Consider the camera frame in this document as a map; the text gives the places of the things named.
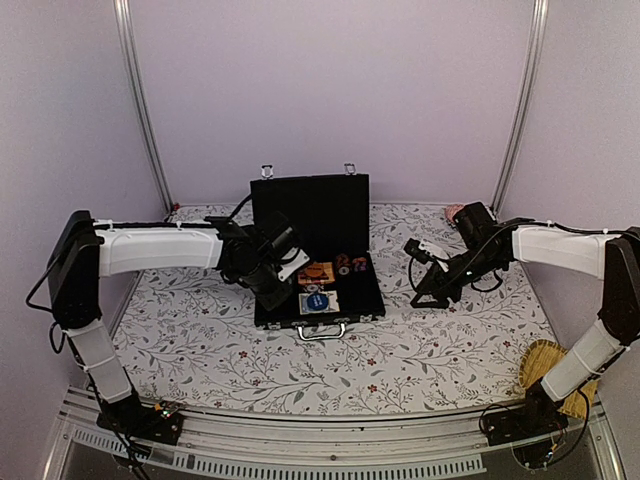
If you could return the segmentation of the orange round blind button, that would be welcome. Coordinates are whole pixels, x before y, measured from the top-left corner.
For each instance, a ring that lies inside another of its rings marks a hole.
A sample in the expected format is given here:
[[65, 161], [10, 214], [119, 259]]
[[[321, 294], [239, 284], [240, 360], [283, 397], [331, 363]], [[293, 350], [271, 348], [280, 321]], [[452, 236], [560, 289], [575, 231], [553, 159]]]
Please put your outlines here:
[[304, 270], [304, 275], [309, 278], [321, 278], [325, 275], [325, 267], [323, 263], [312, 263]]

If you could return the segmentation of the blue round blind button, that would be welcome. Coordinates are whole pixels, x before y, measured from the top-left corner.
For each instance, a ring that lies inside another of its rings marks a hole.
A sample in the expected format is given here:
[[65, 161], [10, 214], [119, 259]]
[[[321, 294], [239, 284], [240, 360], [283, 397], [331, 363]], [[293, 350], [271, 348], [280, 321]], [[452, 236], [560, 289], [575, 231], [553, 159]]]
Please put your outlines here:
[[309, 311], [324, 311], [329, 307], [329, 297], [321, 293], [310, 294], [304, 301], [304, 306]]

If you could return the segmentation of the black poker set case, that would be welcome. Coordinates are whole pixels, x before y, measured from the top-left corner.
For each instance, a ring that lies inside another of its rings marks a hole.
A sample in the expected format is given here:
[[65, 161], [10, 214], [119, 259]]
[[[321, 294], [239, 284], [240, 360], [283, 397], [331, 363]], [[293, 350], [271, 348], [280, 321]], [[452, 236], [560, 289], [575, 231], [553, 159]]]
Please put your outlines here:
[[[294, 329], [300, 340], [319, 342], [342, 338], [347, 326], [379, 320], [386, 314], [370, 247], [370, 180], [351, 164], [341, 174], [261, 179], [251, 183], [253, 221], [259, 223], [273, 212], [288, 220], [297, 246], [311, 263], [333, 264], [335, 282], [318, 291], [335, 291], [340, 310], [301, 315], [299, 295], [307, 292], [298, 285], [298, 270], [289, 280], [292, 295], [278, 308], [267, 311], [255, 304], [254, 325], [264, 330]], [[346, 254], [364, 256], [365, 272], [337, 274], [335, 258]]]

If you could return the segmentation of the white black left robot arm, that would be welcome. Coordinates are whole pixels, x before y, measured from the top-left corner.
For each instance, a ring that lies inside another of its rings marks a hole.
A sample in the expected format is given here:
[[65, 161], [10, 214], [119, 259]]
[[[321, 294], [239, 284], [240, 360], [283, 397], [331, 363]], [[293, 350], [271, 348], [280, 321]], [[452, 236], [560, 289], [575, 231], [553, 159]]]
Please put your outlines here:
[[232, 216], [116, 223], [78, 210], [25, 303], [36, 309], [36, 292], [48, 287], [45, 312], [68, 339], [111, 419], [126, 433], [138, 434], [148, 426], [149, 415], [102, 322], [100, 280], [153, 269], [214, 270], [224, 282], [250, 290], [271, 311], [289, 298], [294, 274], [309, 263], [296, 230], [280, 213], [262, 224], [241, 226]]

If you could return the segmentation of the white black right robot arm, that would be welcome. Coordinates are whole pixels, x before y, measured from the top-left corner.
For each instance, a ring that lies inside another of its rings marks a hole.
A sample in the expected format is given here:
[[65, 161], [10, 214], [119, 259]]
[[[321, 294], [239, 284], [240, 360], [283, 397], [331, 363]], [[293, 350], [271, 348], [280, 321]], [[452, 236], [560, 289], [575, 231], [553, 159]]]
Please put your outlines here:
[[463, 206], [450, 221], [464, 252], [448, 256], [417, 239], [404, 245], [411, 261], [427, 268], [411, 285], [414, 308], [445, 309], [460, 300], [464, 287], [514, 262], [557, 267], [602, 283], [594, 324], [526, 390], [517, 427], [537, 436], [554, 422], [567, 397], [600, 377], [639, 339], [639, 230], [579, 229], [524, 217], [500, 222], [480, 202]]

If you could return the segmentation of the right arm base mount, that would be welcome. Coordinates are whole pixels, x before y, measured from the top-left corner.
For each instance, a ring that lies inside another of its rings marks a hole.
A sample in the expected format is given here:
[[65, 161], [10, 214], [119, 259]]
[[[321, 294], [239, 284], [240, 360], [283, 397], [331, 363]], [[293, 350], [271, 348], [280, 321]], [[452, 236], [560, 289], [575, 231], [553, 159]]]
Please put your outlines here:
[[527, 417], [524, 407], [491, 404], [480, 415], [478, 426], [490, 446], [510, 445], [520, 466], [539, 470], [552, 462], [569, 421], [559, 412], [540, 420]]

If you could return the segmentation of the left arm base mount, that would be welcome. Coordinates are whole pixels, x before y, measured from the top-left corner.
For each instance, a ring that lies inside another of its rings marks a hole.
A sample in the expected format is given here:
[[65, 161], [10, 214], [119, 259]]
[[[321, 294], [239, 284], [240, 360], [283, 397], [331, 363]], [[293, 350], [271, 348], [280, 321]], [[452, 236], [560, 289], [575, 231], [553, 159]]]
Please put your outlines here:
[[164, 407], [144, 406], [138, 397], [108, 403], [99, 402], [101, 413], [97, 425], [103, 429], [165, 445], [176, 446], [182, 433], [184, 416], [166, 413]]

